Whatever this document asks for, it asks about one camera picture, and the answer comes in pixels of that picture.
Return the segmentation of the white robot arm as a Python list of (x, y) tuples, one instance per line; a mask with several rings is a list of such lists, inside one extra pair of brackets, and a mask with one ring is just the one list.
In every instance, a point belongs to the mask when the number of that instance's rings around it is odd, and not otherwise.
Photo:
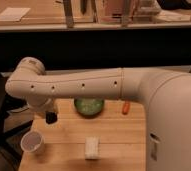
[(40, 60), (25, 57), (5, 91), (43, 113), (57, 98), (138, 102), (146, 113), (146, 171), (191, 171), (191, 73), (149, 67), (47, 75)]

